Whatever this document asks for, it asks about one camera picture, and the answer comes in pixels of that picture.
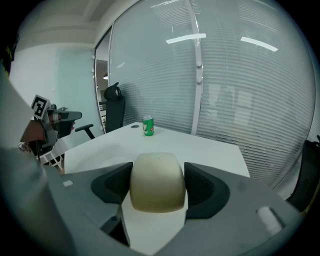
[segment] ceiling light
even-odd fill
[[[198,33],[197,34],[188,34],[188,35],[184,35],[184,36],[180,36],[180,37],[166,40],[166,42],[168,44],[173,44],[173,43],[188,40],[188,39],[198,39],[198,38],[206,38],[206,37],[207,37],[206,34],[198,34]]]
[[[257,45],[257,46],[261,46],[261,47],[264,47],[264,48],[267,48],[273,52],[276,52],[278,51],[278,48],[276,47],[273,47],[272,45],[270,44],[267,44],[265,42],[261,42],[261,41],[258,41],[258,40],[254,40],[254,39],[251,39],[251,38],[248,38],[248,37],[241,37],[241,41],[244,41],[244,42],[247,42],[247,43],[251,43],[251,44],[254,44],[254,45]]]

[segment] white table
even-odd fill
[[[134,125],[139,125],[139,128],[131,128]],[[173,153],[183,172],[184,163],[190,162],[250,177],[245,160],[236,145],[160,127],[155,127],[153,136],[145,136],[139,122],[68,150],[65,152],[64,170],[66,174],[70,174],[135,162],[139,154],[157,152]],[[157,252],[184,226],[187,208],[186,193],[184,208],[181,210],[170,213],[137,211],[133,208],[128,193],[122,203],[122,211],[130,247],[147,255]]]

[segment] soda can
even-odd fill
[[[154,126],[154,118],[150,115],[145,115],[142,118],[142,127],[143,127],[143,133],[145,136],[152,136],[155,132],[155,126]]]

